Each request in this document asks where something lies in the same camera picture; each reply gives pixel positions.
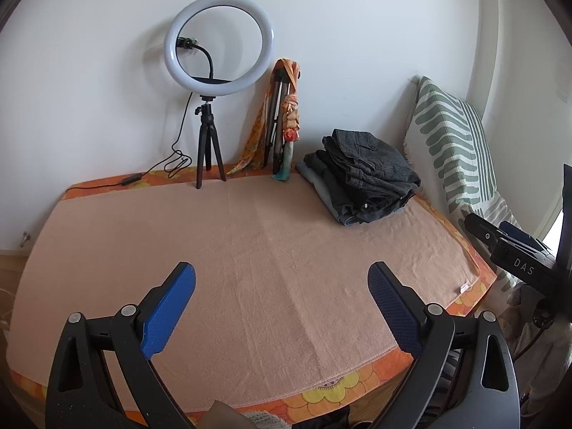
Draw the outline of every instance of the silver screw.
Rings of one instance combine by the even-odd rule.
[[[137,308],[135,308],[135,306],[133,305],[126,305],[123,308],[121,308],[121,314],[123,316],[133,316],[135,314],[135,311],[137,311]]]
[[[443,309],[437,305],[437,303],[432,303],[427,307],[427,311],[430,312],[433,316],[439,316],[443,313]]]
[[[488,322],[495,322],[497,320],[497,317],[495,316],[495,314],[492,311],[483,312],[483,318],[485,321],[488,321]]]
[[[73,324],[75,322],[78,322],[80,319],[81,319],[81,313],[72,313],[70,314],[68,321]]]

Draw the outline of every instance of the stack of folded clothes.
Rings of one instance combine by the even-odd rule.
[[[307,154],[296,169],[345,226],[402,208],[421,183],[401,153],[368,132],[335,129],[322,143],[325,150]]]

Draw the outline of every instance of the orange floral tablecloth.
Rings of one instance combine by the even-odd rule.
[[[232,178],[246,176],[262,176],[269,174],[268,170],[242,170],[236,173]],[[175,177],[169,179],[163,171],[151,172],[147,174],[141,181],[127,186],[102,187],[99,189],[71,189],[68,190],[62,199],[79,198],[88,195],[96,195],[107,192],[124,192],[129,189],[140,187],[150,187],[156,185],[166,185],[171,183],[194,182],[196,171],[194,168],[187,168],[179,172]],[[98,186],[106,184],[114,184],[127,176],[116,176],[96,181],[83,182],[78,186]],[[204,179],[217,179],[218,169],[213,168],[211,171],[205,172]],[[425,199],[416,196],[419,202],[427,211],[432,213],[443,226],[459,241],[478,272],[479,278],[474,285],[460,295],[448,308],[447,312],[451,315],[465,316],[473,309],[477,302],[484,296],[490,286],[497,278],[496,274],[491,271],[487,263],[475,251],[473,246],[455,229],[455,227],[444,216],[439,214]],[[281,400],[270,401],[268,403],[253,405],[250,407],[237,408],[241,413],[247,411],[268,411],[279,416],[288,424],[298,423],[315,416],[321,416],[326,413],[348,405],[358,398],[364,396],[368,392],[378,388],[385,382],[389,381],[403,369],[407,368],[413,359],[411,355],[402,352],[399,348],[393,349],[388,354],[378,358],[374,362],[367,364],[357,371],[353,371],[348,375],[331,382],[327,382],[320,387],[302,392]],[[27,379],[20,374],[10,371],[13,380],[22,389],[32,396],[44,400],[46,397],[46,388],[36,382]],[[205,412],[187,413],[189,419],[196,423]],[[127,411],[127,416],[131,419],[145,424],[141,414],[137,411]]]

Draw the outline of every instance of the baseboard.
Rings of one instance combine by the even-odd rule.
[[[18,250],[3,250],[0,249],[0,256],[29,256],[31,248],[21,248]]]

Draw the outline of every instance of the tripod leg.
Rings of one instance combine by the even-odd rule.
[[[227,180],[227,175],[224,173],[224,164],[222,164],[222,156],[220,155],[220,147],[218,145],[218,134],[214,124],[209,125],[211,131],[211,140],[213,142],[214,155],[216,156],[216,163],[218,165],[218,173],[223,181]]]
[[[205,147],[207,146],[207,128],[207,125],[201,124],[201,130],[198,133],[197,189],[202,186],[202,166],[205,161]]]
[[[207,164],[207,171],[211,170],[211,128],[207,127],[207,144],[205,146],[205,163]]]

